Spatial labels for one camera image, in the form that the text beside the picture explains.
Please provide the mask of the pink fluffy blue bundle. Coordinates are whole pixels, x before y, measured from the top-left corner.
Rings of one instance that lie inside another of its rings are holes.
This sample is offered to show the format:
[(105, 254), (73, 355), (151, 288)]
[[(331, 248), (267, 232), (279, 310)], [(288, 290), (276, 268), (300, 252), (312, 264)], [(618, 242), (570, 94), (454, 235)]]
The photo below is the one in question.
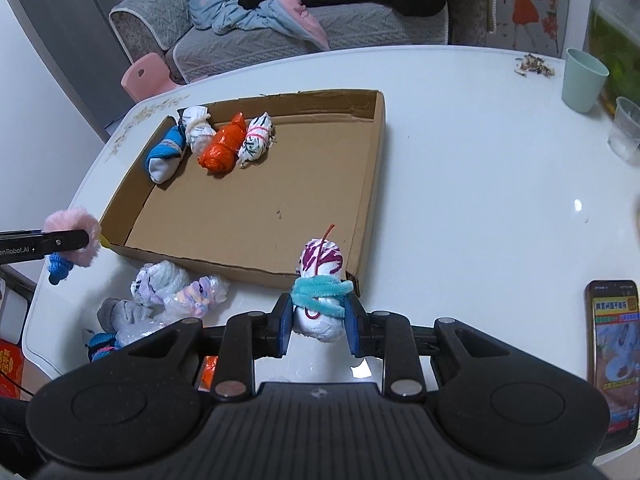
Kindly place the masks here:
[(48, 273), (51, 285), (60, 284), (75, 266), (88, 268), (101, 248), (99, 221), (85, 208), (55, 211), (44, 220), (42, 229), (51, 243)]

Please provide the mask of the round orange plastic bundle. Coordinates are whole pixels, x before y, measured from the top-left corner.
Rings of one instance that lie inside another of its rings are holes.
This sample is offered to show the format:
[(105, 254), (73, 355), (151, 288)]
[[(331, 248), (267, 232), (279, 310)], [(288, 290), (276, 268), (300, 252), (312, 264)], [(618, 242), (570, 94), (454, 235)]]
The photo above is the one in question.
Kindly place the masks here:
[(209, 392), (212, 390), (217, 362), (218, 356), (206, 356), (204, 358), (200, 377), (198, 378), (198, 391)]

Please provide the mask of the pastel striped plastic bundle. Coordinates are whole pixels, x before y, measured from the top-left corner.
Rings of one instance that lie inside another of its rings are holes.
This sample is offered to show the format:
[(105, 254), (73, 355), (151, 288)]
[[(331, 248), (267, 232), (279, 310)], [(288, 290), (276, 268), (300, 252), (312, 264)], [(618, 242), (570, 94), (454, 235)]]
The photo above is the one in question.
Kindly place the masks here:
[(165, 310), (160, 317), (165, 323), (183, 318), (204, 318), (227, 300), (229, 286), (229, 282), (219, 275), (202, 276), (166, 298)]

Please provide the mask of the white purple bundle teal tie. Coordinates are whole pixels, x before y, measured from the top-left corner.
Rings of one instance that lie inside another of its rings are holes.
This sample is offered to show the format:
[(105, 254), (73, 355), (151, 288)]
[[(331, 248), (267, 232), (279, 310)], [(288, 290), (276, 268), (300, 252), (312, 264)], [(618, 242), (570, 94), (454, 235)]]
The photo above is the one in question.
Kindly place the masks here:
[(345, 298), (355, 286), (346, 278), (344, 257), (330, 240), (334, 224), (305, 244), (298, 262), (298, 278), (290, 291), (293, 330), (299, 335), (332, 344), (344, 336)]

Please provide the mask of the grey sock blue band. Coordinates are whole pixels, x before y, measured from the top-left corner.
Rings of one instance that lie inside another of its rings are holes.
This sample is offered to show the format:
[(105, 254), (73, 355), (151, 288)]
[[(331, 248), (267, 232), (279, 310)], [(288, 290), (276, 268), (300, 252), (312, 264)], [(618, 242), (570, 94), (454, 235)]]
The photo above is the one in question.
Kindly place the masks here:
[(166, 326), (154, 308), (125, 299), (107, 298), (96, 312), (100, 330), (88, 331), (86, 342), (90, 362), (161, 330)]

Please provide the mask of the white lilac sock bundle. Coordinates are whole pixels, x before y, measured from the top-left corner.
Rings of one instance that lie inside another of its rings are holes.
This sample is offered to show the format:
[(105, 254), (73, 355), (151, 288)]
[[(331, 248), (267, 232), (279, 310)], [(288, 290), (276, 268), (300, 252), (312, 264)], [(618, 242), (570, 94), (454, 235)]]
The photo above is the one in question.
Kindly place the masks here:
[(174, 296), (190, 284), (190, 275), (181, 266), (163, 260), (145, 263), (130, 285), (132, 299), (145, 307), (162, 306), (165, 300)]

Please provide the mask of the flat cardboard box tray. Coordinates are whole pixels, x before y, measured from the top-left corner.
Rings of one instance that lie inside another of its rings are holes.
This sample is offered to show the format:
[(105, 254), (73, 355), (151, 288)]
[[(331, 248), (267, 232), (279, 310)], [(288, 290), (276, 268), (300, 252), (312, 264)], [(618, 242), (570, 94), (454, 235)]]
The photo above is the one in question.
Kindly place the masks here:
[(154, 184), (134, 162), (101, 219), (111, 250), (232, 281), (290, 287), (308, 240), (333, 240), (360, 286), (368, 262), (384, 131), (376, 90), (323, 90), (209, 105), (215, 127), (268, 114), (276, 140), (254, 165), (214, 176), (186, 156)]

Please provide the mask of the blue white sock roll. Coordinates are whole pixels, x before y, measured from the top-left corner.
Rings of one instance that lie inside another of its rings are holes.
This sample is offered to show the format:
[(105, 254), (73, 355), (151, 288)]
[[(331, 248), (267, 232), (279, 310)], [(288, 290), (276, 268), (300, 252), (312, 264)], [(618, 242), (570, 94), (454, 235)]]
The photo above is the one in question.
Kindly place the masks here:
[(183, 126), (177, 124), (146, 156), (144, 168), (150, 180), (156, 185), (167, 182), (177, 171), (185, 152), (186, 135)]

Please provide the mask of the white green bundle pink tie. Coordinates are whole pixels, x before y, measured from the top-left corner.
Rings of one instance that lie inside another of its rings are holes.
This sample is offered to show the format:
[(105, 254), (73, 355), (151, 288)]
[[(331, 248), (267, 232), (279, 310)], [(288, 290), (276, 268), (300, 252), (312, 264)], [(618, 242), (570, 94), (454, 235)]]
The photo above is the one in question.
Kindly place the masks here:
[(238, 165), (245, 168), (264, 156), (274, 141), (271, 117), (264, 113), (253, 118), (247, 126), (245, 138), (238, 151)]

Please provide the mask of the pink plastic stool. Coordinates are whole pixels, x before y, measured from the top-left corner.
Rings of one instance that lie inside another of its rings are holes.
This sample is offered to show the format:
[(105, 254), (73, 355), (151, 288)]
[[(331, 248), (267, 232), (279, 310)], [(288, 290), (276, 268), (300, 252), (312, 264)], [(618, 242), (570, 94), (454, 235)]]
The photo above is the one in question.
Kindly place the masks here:
[(155, 52), (132, 63), (120, 84), (136, 103), (181, 87), (171, 79), (169, 67)]

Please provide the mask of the white bundle beige tie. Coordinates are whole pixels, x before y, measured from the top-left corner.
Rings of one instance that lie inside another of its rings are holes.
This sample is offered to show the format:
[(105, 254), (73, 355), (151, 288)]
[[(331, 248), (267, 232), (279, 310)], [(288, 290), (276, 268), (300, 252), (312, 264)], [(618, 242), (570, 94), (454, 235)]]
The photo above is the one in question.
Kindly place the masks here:
[(208, 121), (209, 117), (206, 106), (190, 106), (181, 114), (180, 125), (186, 136), (186, 143), (196, 157), (201, 156), (216, 134)]

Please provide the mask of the smartphone with lit screen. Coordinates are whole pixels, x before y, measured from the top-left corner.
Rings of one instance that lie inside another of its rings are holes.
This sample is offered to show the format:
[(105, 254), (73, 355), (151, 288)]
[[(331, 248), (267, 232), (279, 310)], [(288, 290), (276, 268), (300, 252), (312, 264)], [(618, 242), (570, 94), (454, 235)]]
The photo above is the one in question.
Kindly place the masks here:
[(585, 289), (589, 381), (610, 421), (602, 454), (631, 444), (639, 429), (639, 292), (631, 280), (594, 280)]

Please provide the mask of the clear plastic cup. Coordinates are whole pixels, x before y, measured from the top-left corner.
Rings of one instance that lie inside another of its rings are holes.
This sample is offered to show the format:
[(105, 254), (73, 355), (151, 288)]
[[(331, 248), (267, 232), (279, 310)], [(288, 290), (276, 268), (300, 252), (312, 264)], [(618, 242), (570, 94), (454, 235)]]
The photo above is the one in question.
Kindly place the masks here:
[(638, 105), (619, 96), (612, 128), (608, 134), (608, 147), (623, 162), (632, 166), (639, 165), (640, 145), (640, 108)]

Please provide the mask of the pile of seed shells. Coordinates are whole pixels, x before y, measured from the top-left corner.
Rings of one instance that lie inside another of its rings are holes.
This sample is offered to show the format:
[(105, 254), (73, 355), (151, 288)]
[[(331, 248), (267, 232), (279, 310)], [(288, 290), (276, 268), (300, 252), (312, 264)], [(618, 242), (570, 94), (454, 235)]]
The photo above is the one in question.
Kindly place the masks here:
[(542, 75), (547, 78), (555, 76), (554, 68), (549, 66), (543, 58), (533, 55), (533, 53), (527, 53), (521, 58), (517, 58), (514, 72), (523, 77), (528, 74)]

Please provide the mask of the mint green cup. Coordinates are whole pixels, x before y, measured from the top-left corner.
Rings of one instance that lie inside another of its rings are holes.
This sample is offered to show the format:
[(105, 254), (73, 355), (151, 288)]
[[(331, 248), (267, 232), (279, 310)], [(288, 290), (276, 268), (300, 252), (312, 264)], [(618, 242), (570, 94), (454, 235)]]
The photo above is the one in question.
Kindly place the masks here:
[(595, 56), (583, 50), (566, 50), (562, 100), (572, 110), (588, 114), (596, 104), (610, 71)]

